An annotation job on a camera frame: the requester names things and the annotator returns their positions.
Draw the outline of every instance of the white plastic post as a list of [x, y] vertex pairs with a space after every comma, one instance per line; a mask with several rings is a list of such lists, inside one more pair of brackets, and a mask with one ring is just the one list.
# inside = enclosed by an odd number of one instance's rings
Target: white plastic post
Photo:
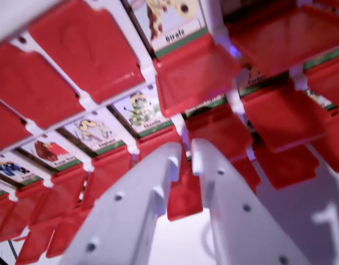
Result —
[[18, 165], [26, 168], [27, 170], [44, 179], [44, 186], [48, 188], [53, 187], [53, 183], [51, 181], [52, 173], [47, 171], [44, 167], [41, 167], [39, 164], [35, 163], [34, 161], [28, 159], [27, 157], [21, 155], [16, 151], [6, 152], [4, 153], [4, 157], [6, 159], [16, 162]]
[[192, 161], [210, 209], [218, 264], [311, 265], [214, 145], [194, 139]]
[[98, 201], [59, 265], [145, 265], [171, 182], [179, 178], [182, 147], [170, 142], [145, 157]]
[[9, 199], [13, 202], [17, 202], [18, 198], [16, 197], [16, 187], [9, 185], [8, 183], [5, 183], [0, 180], [0, 189], [9, 193]]
[[141, 73], [146, 81], [150, 84], [155, 81], [156, 70], [153, 66], [151, 56], [145, 48], [144, 43], [142, 42], [140, 36], [138, 35], [129, 15], [124, 9], [120, 0], [84, 0], [87, 2], [93, 9], [105, 9], [107, 10], [115, 19], [118, 24], [118, 27], [123, 32], [123, 35], [127, 39], [129, 45], [131, 46], [137, 60], [139, 62]]

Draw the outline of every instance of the screw hole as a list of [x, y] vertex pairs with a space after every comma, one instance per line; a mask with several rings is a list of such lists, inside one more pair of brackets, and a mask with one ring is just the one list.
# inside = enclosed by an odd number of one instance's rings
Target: screw hole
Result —
[[87, 246], [86, 246], [86, 251], [87, 252], [92, 252], [92, 251], [94, 251], [96, 249], [96, 245], [94, 244], [94, 243], [89, 243], [89, 244], [87, 244]]
[[243, 210], [249, 213], [252, 210], [252, 207], [249, 204], [243, 205]]
[[183, 13], [188, 13], [188, 11], [189, 11], [188, 6], [186, 4], [181, 5], [181, 11]]
[[116, 202], [119, 202], [119, 201], [122, 200], [122, 199], [123, 199], [123, 196], [122, 196], [122, 195], [117, 194], [116, 196], [114, 196], [114, 200], [115, 200]]
[[285, 256], [280, 256], [279, 261], [282, 265], [287, 265], [289, 264], [289, 260]]
[[19, 41], [22, 43], [22, 44], [25, 44], [27, 43], [26, 39], [22, 36], [19, 37]]
[[223, 174], [225, 174], [225, 171], [222, 168], [220, 168], [218, 169], [218, 174], [222, 176]]

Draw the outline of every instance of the giraffe illustration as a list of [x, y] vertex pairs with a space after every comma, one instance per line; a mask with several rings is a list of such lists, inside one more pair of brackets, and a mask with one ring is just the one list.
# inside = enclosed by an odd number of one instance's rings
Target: giraffe illustration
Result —
[[168, 7], [174, 8], [183, 18], [190, 19], [197, 15], [198, 0], [132, 0], [131, 7], [137, 10], [147, 4], [147, 16], [151, 31], [151, 40], [163, 34], [162, 17]]

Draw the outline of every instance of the red plastic tile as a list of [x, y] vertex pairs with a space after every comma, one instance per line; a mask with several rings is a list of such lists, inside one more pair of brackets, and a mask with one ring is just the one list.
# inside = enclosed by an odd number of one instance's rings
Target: red plastic tile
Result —
[[167, 217], [175, 221], [203, 211], [200, 179], [192, 174], [192, 167], [182, 175], [182, 184], [171, 189]]
[[339, 16], [302, 6], [230, 38], [245, 58], [270, 77], [338, 47]]
[[245, 10], [238, 17], [230, 18], [226, 26], [230, 35], [234, 35], [267, 21], [267, 19], [274, 19], [295, 7], [295, 0], [258, 1], [254, 8]]
[[29, 224], [35, 206], [46, 192], [43, 181], [30, 184], [16, 192], [19, 200], [0, 227], [0, 242], [17, 237], [23, 232]]
[[251, 189], [257, 192], [257, 187], [261, 183], [261, 180], [250, 159], [245, 157], [244, 159], [233, 162], [232, 165], [243, 176]]
[[0, 103], [0, 150], [29, 136], [20, 117]]
[[329, 166], [339, 173], [339, 109], [330, 111], [326, 137], [311, 143]]
[[132, 168], [133, 161], [124, 146], [96, 157], [92, 164], [95, 170], [88, 178], [81, 203], [83, 210], [91, 209], [94, 201]]
[[59, 222], [77, 204], [86, 177], [87, 172], [81, 165], [55, 174], [52, 177], [54, 186], [36, 206], [30, 227]]
[[157, 148], [168, 142], [178, 142], [182, 145], [182, 158], [181, 158], [181, 170], [179, 172], [179, 181], [173, 182], [172, 187], [179, 185], [183, 174], [190, 166], [186, 156], [186, 149], [183, 145], [182, 138], [178, 135], [174, 126], [167, 127], [158, 132], [155, 132], [149, 136], [145, 136], [137, 141], [137, 146], [140, 150], [140, 154], [137, 157], [138, 162], [144, 159], [147, 155], [155, 151]]
[[314, 0], [315, 3], [325, 4], [329, 7], [339, 8], [339, 0]]
[[319, 162], [305, 146], [280, 153], [272, 153], [264, 145], [256, 145], [253, 149], [256, 159], [276, 189], [316, 177], [315, 169]]
[[0, 99], [46, 128], [83, 110], [73, 89], [37, 52], [0, 45]]
[[29, 32], [96, 102], [145, 81], [135, 54], [104, 9], [67, 1], [34, 23]]
[[310, 89], [339, 106], [339, 57], [306, 72]]
[[273, 152], [305, 144], [326, 134], [328, 113], [293, 84], [278, 84], [242, 98], [246, 114]]
[[228, 104], [187, 120], [190, 140], [202, 138], [211, 142], [231, 162], [247, 156], [253, 138]]
[[55, 227], [46, 253], [47, 258], [53, 258], [64, 253], [88, 213], [89, 211], [80, 211], [80, 208], [76, 208]]
[[240, 64], [207, 34], [155, 61], [163, 116], [184, 112], [231, 88]]
[[0, 227], [4, 224], [6, 217], [14, 209], [16, 203], [9, 200], [9, 194], [0, 196]]
[[37, 262], [48, 248], [55, 225], [34, 228], [29, 233], [22, 246], [16, 265], [25, 265]]

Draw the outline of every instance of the giraffe card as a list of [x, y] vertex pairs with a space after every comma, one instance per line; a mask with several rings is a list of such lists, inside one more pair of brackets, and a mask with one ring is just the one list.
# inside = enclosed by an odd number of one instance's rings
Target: giraffe card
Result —
[[113, 107], [140, 137], [172, 125], [162, 116], [155, 84], [122, 98]]
[[123, 0], [157, 57], [208, 30], [200, 0]]
[[22, 185], [27, 185], [41, 179], [33, 172], [30, 172], [28, 169], [4, 156], [0, 156], [0, 174], [21, 183]]
[[58, 171], [81, 163], [76, 157], [59, 146], [49, 135], [43, 135], [21, 147]]
[[107, 126], [107, 112], [109, 112], [107, 109], [92, 112], [64, 128], [97, 154], [107, 152], [124, 145], [121, 137]]

